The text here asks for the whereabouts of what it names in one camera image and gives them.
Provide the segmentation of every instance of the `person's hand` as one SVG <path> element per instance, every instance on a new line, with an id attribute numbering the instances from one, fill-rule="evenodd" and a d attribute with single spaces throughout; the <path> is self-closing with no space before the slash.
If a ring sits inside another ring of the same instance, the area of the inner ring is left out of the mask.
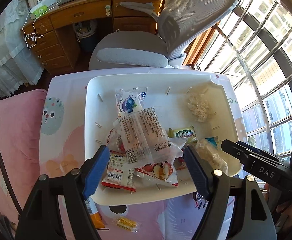
<path id="1" fill-rule="evenodd" d="M 264 188 L 265 188 L 265 190 L 269 191 L 269 184 L 266 183 Z M 267 201 L 268 197 L 269 197 L 269 193 L 266 193 L 264 196 L 265 196 L 265 200 Z M 287 202 L 277 206 L 277 208 L 276 208 L 277 213 L 280 213 L 284 208 L 286 208 L 289 205 L 289 203 L 290 203 L 290 201 L 287 201 Z M 285 214 L 288 216 L 284 226 L 282 227 L 282 231 L 286 232 L 292 226 L 292 202 L 291 202 L 290 206 L 287 207 L 287 209 L 284 212 L 282 212 L 282 214 Z"/>

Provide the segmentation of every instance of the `plastic bag in bin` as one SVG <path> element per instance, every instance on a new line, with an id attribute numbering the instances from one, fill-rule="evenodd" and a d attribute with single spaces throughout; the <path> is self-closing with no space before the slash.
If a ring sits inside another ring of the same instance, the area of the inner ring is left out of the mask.
<path id="1" fill-rule="evenodd" d="M 177 156 L 182 156 L 182 150 L 169 141 L 153 107 L 130 113 L 118 122 L 130 169 L 165 161 L 173 163 Z"/>

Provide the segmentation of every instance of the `white plastic tray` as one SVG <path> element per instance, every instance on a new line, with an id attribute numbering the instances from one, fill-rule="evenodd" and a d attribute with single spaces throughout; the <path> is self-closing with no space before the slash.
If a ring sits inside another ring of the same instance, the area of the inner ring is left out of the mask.
<path id="1" fill-rule="evenodd" d="M 117 118 L 115 91 L 135 87 L 147 87 L 144 108 L 154 106 L 158 120 L 166 131 L 194 126 L 199 139 L 218 136 L 218 143 L 224 139 L 238 140 L 230 106 L 221 85 L 211 81 L 209 75 L 175 73 L 139 73 L 99 76 L 87 86 L 85 109 L 85 158 L 92 158 L 105 141 Z M 207 122 L 197 122 L 187 107 L 188 93 L 205 94 L 214 111 Z M 228 163 L 228 175 L 236 175 L 240 162 L 223 152 Z M 99 184 L 92 195 L 100 205 L 128 205 L 159 201 L 178 197 L 196 191 L 187 170 L 178 171 L 178 187 L 165 187 L 144 182 L 134 176 L 136 192 L 107 188 Z"/>

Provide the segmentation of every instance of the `lace curtain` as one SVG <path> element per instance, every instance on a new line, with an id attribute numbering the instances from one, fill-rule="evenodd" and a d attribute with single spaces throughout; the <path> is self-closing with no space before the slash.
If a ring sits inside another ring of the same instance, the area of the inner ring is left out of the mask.
<path id="1" fill-rule="evenodd" d="M 0 97 L 10 96 L 26 82 L 37 84 L 43 72 L 20 30 L 27 15 L 26 0 L 12 0 L 0 15 Z"/>

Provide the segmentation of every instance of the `desk drawer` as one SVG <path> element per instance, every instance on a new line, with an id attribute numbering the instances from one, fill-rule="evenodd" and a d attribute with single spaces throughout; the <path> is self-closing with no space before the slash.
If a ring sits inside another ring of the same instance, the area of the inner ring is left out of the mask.
<path id="1" fill-rule="evenodd" d="M 64 56 L 64 51 L 59 44 L 56 44 L 56 45 L 50 46 L 48 48 L 39 50 L 39 51 L 35 52 L 34 54 L 38 57 L 38 59 L 41 62 L 44 62 L 44 61 L 52 59 L 52 58 Z"/>
<path id="2" fill-rule="evenodd" d="M 79 4 L 51 15 L 54 29 L 96 18 L 111 17 L 111 1 Z"/>
<path id="3" fill-rule="evenodd" d="M 156 33 L 157 23 L 152 17 L 119 17 L 114 18 L 114 31 L 141 31 Z"/>
<path id="4" fill-rule="evenodd" d="M 121 2 L 140 2 L 140 3 L 153 3 L 155 7 L 154 12 L 158 13 L 162 6 L 162 0 L 113 0 L 113 16 L 114 17 L 127 17 L 127 16 L 149 16 L 147 13 L 135 11 L 125 8 L 119 3 Z"/>
<path id="5" fill-rule="evenodd" d="M 51 21 L 48 17 L 40 18 L 36 20 L 34 23 L 35 33 L 36 34 L 45 34 L 53 30 L 53 26 L 51 25 Z M 34 32 L 34 28 L 32 24 L 24 28 L 24 31 L 27 34 L 31 34 Z"/>
<path id="6" fill-rule="evenodd" d="M 50 60 L 46 60 L 42 63 L 43 67 L 47 69 L 48 72 L 50 70 L 56 70 L 58 68 L 69 66 L 69 62 L 65 56 L 56 57 Z"/>
<path id="7" fill-rule="evenodd" d="M 31 39 L 27 40 L 27 43 L 28 46 L 31 46 L 32 44 L 35 45 L 35 41 L 32 41 Z M 57 40 L 55 31 L 51 31 L 46 33 L 43 38 L 36 39 L 36 46 L 32 47 L 32 51 L 37 52 L 41 49 L 45 49 L 58 43 L 59 41 Z"/>

